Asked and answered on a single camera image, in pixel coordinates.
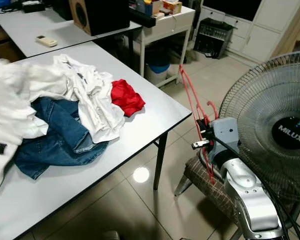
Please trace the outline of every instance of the table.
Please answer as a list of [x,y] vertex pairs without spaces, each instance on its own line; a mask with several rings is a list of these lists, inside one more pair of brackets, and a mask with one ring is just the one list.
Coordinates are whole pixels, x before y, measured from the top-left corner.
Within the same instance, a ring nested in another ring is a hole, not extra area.
[[[140,43],[140,75],[143,77],[145,73],[145,50],[146,45],[157,40],[185,32],[180,64],[184,63],[185,54],[188,46],[189,35],[192,27],[192,23],[195,17],[195,10],[182,6],[181,12],[168,15],[159,19],[155,26],[148,28],[143,27],[142,31],[136,38],[136,41]],[[175,74],[169,77],[168,79],[158,83],[156,86],[161,87],[174,79],[178,82],[178,70]]]
[[[0,25],[27,58],[142,28],[141,25],[131,21],[127,28],[90,36],[74,25],[73,20],[64,20],[52,8],[30,13],[14,11],[0,14]],[[58,45],[48,47],[36,42],[36,37],[40,35],[57,40]],[[128,37],[131,51],[132,35],[129,34]]]
[[146,104],[143,110],[126,119],[120,138],[111,141],[105,152],[91,164],[51,166],[37,180],[32,180],[13,165],[0,187],[0,240],[19,236],[159,139],[154,180],[154,188],[158,188],[168,132],[191,115],[188,109],[93,42],[20,62],[51,64],[53,56],[59,54],[94,65],[100,71],[113,74],[115,80],[127,80]]

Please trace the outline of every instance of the fan guard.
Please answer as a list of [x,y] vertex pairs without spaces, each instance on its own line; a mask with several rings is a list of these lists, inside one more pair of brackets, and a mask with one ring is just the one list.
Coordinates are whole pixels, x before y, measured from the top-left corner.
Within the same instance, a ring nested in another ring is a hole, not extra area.
[[256,66],[228,91],[220,117],[237,119],[239,154],[283,200],[300,201],[300,52]]

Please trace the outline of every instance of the wooden speaker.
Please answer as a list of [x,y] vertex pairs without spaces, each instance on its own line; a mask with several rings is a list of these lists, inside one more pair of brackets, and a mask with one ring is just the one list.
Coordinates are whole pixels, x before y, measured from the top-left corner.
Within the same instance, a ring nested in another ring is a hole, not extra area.
[[94,36],[128,28],[129,0],[69,0],[73,22]]

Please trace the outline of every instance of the fan hub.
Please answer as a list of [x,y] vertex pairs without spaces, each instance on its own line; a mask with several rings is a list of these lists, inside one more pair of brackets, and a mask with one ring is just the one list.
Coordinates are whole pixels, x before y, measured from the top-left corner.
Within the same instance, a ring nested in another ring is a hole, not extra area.
[[285,149],[300,149],[300,118],[290,116],[277,121],[272,127],[272,137]]

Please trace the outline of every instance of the table leg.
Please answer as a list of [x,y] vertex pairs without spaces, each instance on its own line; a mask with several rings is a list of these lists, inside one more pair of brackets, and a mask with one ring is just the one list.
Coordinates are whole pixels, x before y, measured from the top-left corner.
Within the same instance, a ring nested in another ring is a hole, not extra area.
[[[188,29],[185,32],[185,37],[184,37],[184,42],[183,42],[183,47],[182,47],[182,53],[181,53],[181,58],[180,58],[180,64],[184,64],[186,51],[187,51],[187,46],[188,46],[188,41],[189,41],[189,36],[190,36],[190,29]],[[175,83],[177,84],[178,82],[179,82],[179,78],[177,77],[176,80],[175,80]]]
[[159,139],[158,154],[156,156],[156,165],[155,165],[155,174],[154,174],[154,183],[153,183],[154,190],[158,190],[158,186],[159,186],[160,173],[161,173],[162,163],[164,161],[167,137],[168,137],[168,132],[162,134]]
[[129,65],[132,69],[134,66],[134,33],[132,31],[128,32],[128,42],[129,42]]
[[143,40],[141,40],[140,44],[140,75],[143,77],[145,75],[145,51],[146,45]]

